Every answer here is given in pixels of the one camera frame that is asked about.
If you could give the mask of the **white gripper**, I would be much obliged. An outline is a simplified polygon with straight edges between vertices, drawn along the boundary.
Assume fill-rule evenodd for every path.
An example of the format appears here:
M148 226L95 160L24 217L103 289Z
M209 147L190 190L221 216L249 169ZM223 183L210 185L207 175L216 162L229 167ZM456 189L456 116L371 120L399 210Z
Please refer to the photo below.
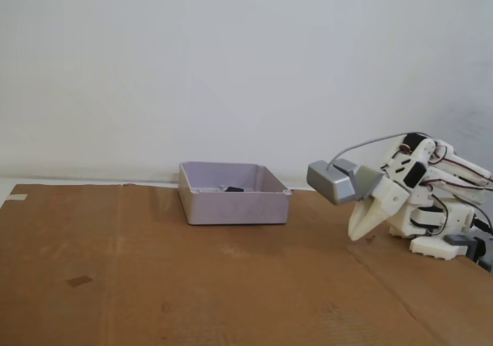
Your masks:
M393 180L383 177L371 192L372 200L358 201L348 224L352 241L361 239L388 217L395 215L409 197L409 192Z

